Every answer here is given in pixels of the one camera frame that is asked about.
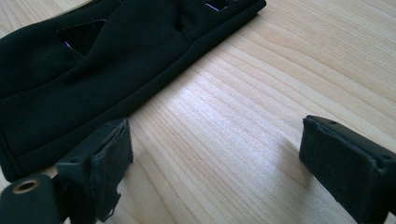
black cloth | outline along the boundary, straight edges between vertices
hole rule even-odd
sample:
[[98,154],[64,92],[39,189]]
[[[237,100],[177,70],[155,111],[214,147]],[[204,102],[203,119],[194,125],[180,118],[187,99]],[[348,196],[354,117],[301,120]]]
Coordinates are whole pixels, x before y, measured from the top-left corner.
[[264,0],[96,0],[0,39],[0,163],[46,168],[129,116],[265,6]]

wooden table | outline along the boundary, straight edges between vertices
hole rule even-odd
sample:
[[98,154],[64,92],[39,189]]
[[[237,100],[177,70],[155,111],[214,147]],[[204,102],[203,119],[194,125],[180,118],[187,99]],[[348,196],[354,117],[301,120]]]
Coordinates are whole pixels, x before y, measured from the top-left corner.
[[[83,2],[2,0],[0,37]],[[298,159],[302,119],[396,152],[395,64],[394,0],[269,1],[131,115],[107,223],[354,223]]]

